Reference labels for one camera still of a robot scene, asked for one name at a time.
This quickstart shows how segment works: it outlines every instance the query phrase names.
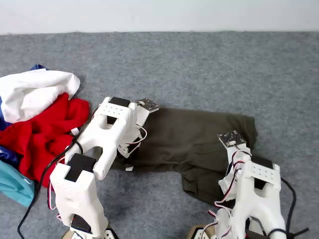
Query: red and white wire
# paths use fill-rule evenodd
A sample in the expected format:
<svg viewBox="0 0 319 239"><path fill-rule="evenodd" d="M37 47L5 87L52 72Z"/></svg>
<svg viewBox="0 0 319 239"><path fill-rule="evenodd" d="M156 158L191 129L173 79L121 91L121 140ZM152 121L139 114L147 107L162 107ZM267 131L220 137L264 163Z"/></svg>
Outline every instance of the red and white wire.
<svg viewBox="0 0 319 239"><path fill-rule="evenodd" d="M218 224L218 221L215 221L215 222L213 222L213 223L207 224L207 225L203 228L203 231L202 231L202 233L201 233L200 239L203 239L204 233L205 233L205 231L206 231L207 228L209 228L209 227L211 227L211 226L213 226L213 225L216 225L216 224Z"/></svg>
<svg viewBox="0 0 319 239"><path fill-rule="evenodd" d="M208 210L208 214L210 214L210 215L213 216L214 218L217 217L217 215L216 215L212 210Z"/></svg>
<svg viewBox="0 0 319 239"><path fill-rule="evenodd" d="M62 221L60 214L56 215L56 218L60 221Z"/></svg>
<svg viewBox="0 0 319 239"><path fill-rule="evenodd" d="M139 141L136 141L136 142L131 142L131 143L126 143L126 142L124 142L124 143L126 143L126 144L137 144L137 143L142 142L144 139L146 139L146 137L148 136L148 132L146 131L146 129L144 129L142 126L139 126L138 124L136 125L136 128L137 128L137 129L140 129L140 128L141 128L142 130L144 130L144 132L145 132L144 137L141 138Z"/></svg>
<svg viewBox="0 0 319 239"><path fill-rule="evenodd" d="M227 231L223 235L221 235L221 237L219 239L222 239L223 237L227 236L229 234L230 230L231 230L231 226L228 227Z"/></svg>

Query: light blue cloth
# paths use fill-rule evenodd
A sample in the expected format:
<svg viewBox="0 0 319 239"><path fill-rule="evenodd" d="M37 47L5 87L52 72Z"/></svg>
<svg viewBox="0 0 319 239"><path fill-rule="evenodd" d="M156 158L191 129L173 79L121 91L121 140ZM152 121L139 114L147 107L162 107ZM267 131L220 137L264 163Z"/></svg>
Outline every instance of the light blue cloth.
<svg viewBox="0 0 319 239"><path fill-rule="evenodd" d="M34 196L34 182L11 165L0 161L0 191L28 207Z"/></svg>

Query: dark green cloth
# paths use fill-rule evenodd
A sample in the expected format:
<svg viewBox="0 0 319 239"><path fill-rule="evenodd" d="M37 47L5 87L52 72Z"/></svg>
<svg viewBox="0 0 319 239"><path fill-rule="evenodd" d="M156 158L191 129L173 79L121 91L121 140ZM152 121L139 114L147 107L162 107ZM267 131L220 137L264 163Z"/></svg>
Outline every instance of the dark green cloth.
<svg viewBox="0 0 319 239"><path fill-rule="evenodd" d="M134 170L180 172L183 190L211 204L222 198L217 181L228 166L217 134L237 130L250 148L257 136L253 117L180 109L160 109L144 127L148 137L133 157ZM124 159L114 166L123 169Z"/></svg>

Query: wire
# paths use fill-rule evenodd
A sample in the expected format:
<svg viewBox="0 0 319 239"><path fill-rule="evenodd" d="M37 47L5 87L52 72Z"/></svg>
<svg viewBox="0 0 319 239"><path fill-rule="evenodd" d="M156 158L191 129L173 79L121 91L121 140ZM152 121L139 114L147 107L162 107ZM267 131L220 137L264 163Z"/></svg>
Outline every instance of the wire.
<svg viewBox="0 0 319 239"><path fill-rule="evenodd" d="M234 169L236 168L236 166L237 166L239 163L245 163L245 162L244 162L244 161L241 161L241 160L237 161L237 162L233 165Z"/></svg>
<svg viewBox="0 0 319 239"><path fill-rule="evenodd" d="M81 239L83 239L83 237L80 236L80 234L78 234L76 231L74 231L74 232L75 232L75 234L76 234L78 237L80 237Z"/></svg>
<svg viewBox="0 0 319 239"><path fill-rule="evenodd" d="M56 218L60 221L62 221L60 214L56 215Z"/></svg>
<svg viewBox="0 0 319 239"><path fill-rule="evenodd" d="M231 180L231 182L230 182L230 185L229 185L229 187L228 187L228 189L227 189L227 191L226 191L226 193L225 193L224 198L223 198L221 201L215 201L215 202L214 202L215 206L217 206L216 204L220 204L220 203L225 202L225 200L226 200L226 198L228 197L228 195L229 195L229 193L230 193L230 190L231 190L231 188L232 188L232 186L233 186L233 184L234 184L236 174L237 174L237 172L238 172L239 170L241 170L241 169L236 169L236 170L235 170L234 176L233 176L233 178L232 178L232 180Z"/></svg>
<svg viewBox="0 0 319 239"><path fill-rule="evenodd" d="M79 137L79 135L82 133L82 131L85 129L86 124L84 124L84 125L82 126L80 132L79 132L76 136L74 136L74 139L75 139L75 140L72 140L71 144L70 144L69 146L67 146L67 147L65 148L65 150L63 150L58 156L56 156L56 157L45 167L45 169L43 170L42 175L41 175L41 178L40 178L40 181L38 182L38 184L36 185L36 188L35 188L35 190L34 190L33 199L32 199L32 201L31 201L31 203L30 203L28 209L26 210L26 212L25 212L23 218L21 219L21 221L20 221L20 223L19 223L19 225L18 225L18 227L17 227L17 232L18 232L19 236L20 236L22 239L25 239L25 238L24 238L23 234L21 233L21 230L20 230L20 229L21 229L21 226L22 226L22 224L24 223L26 217L29 215L31 208L33 207L33 205L34 205L36 199L37 199L38 196L39 196L39 193L40 193L40 190L41 190L41 186L42 186L42 182L43 182L43 179L44 179L44 176L45 176L46 172L49 170L49 168L50 168L54 163L57 163L57 162L60 160L60 158L61 158L71 147L73 147L73 145L75 144L75 141L77 140L77 138Z"/></svg>
<svg viewBox="0 0 319 239"><path fill-rule="evenodd" d="M226 198L228 197L228 195L229 195L229 193L230 193L230 191L231 191L231 188L232 188L232 186L233 186L233 184L234 184L234 181L235 181L235 178L236 178L236 174L237 174L237 172L238 172L239 170L241 170L241 169L236 169L236 170L235 170L234 176L233 176L233 178L232 178L232 180L231 180L231 182L230 182L230 185L229 185L229 187L228 187L228 189L227 189L227 191L226 191L226 193L225 193L224 198L223 198L222 200L220 200L220 201L215 201L215 202L214 202L214 205L215 205L216 207L225 209L226 212L228 213L228 216L229 216L229 217L231 217L231 213L230 213L229 209L228 209L227 207L223 206L223 205L220 205L220 204L223 203L223 202L225 202ZM231 227L229 227L229 228L227 229L227 231L220 237L220 239L223 238L223 237L225 237L225 236L227 236L227 235L229 234L230 230L231 230Z"/></svg>
<svg viewBox="0 0 319 239"><path fill-rule="evenodd" d="M148 132L146 131L146 129L144 129L142 126L139 126L138 124L136 125L136 128L137 129L142 129L142 130L144 130L144 132L145 132L145 136L142 138L142 139L140 139L139 141L136 141L136 142L131 142L131 143L127 143L127 144L137 144L137 143L140 143L140 142L142 142L144 139L146 139L146 137L148 136Z"/></svg>
<svg viewBox="0 0 319 239"><path fill-rule="evenodd" d="M227 236L229 234L230 230L231 230L231 227L228 228L228 230L220 237L220 239Z"/></svg>
<svg viewBox="0 0 319 239"><path fill-rule="evenodd" d="M296 195L296 192L295 192L294 188L290 185L290 183L286 179L281 178L281 181L283 181L284 184L286 184L286 186L290 189L290 191L293 194L293 201L291 202L291 206L289 208L289 212L288 212L288 216L287 216L286 231L284 229L281 229L281 228L276 228L276 229L271 230L268 233L267 237L270 238L270 235L272 233L281 232L281 233L286 234L288 239L293 239L293 238L295 238L295 237L297 237L297 236L299 236L299 235L301 235L303 233L308 232L309 228L305 228L305 229L303 229L303 230L301 230L301 231L299 231L297 233L291 233L290 232L291 218L293 216L293 212L294 212L294 209L295 209L295 205L296 205L296 201L297 201L297 195Z"/></svg>
<svg viewBox="0 0 319 239"><path fill-rule="evenodd" d="M207 228L209 228L209 227L211 227L211 226L213 226L213 225L216 225L216 224L218 224L218 221L215 221L215 222L213 222L213 223L207 224L207 225L203 228L203 232L201 233L200 239L203 239L204 233L205 233L205 231L206 231Z"/></svg>
<svg viewBox="0 0 319 239"><path fill-rule="evenodd" d="M56 209L56 206L53 208L52 207L52 202L51 202L51 188L52 188L52 184L51 182L49 183L49 187L48 187L48 208L53 211L54 209Z"/></svg>
<svg viewBox="0 0 319 239"><path fill-rule="evenodd" d="M216 218L217 217L217 215L215 214L215 213L213 213L213 211L212 210L208 210L208 214L210 214L211 216L213 216L214 218Z"/></svg>
<svg viewBox="0 0 319 239"><path fill-rule="evenodd" d="M62 157L59 159L59 161L56 162L56 164L58 164L59 162L61 162L62 160L64 160L65 157ZM56 206L53 208L52 207L52 202L51 202L51 189L52 189L52 184L51 181L49 180L49 187L47 188L47 204L48 204L48 209L49 210L54 210L56 209Z"/></svg>
<svg viewBox="0 0 319 239"><path fill-rule="evenodd" d="M231 162L232 162L232 164L233 164L233 165L234 165L234 158L236 157L236 155L237 155L239 152L243 152L243 153L245 153L245 154L249 155L250 157L252 156L252 154L251 154L251 153L249 153L249 152L247 152L247 151L244 151L244 150L239 149L239 150L237 150L236 152L234 152L234 153L233 153L233 155L231 156Z"/></svg>

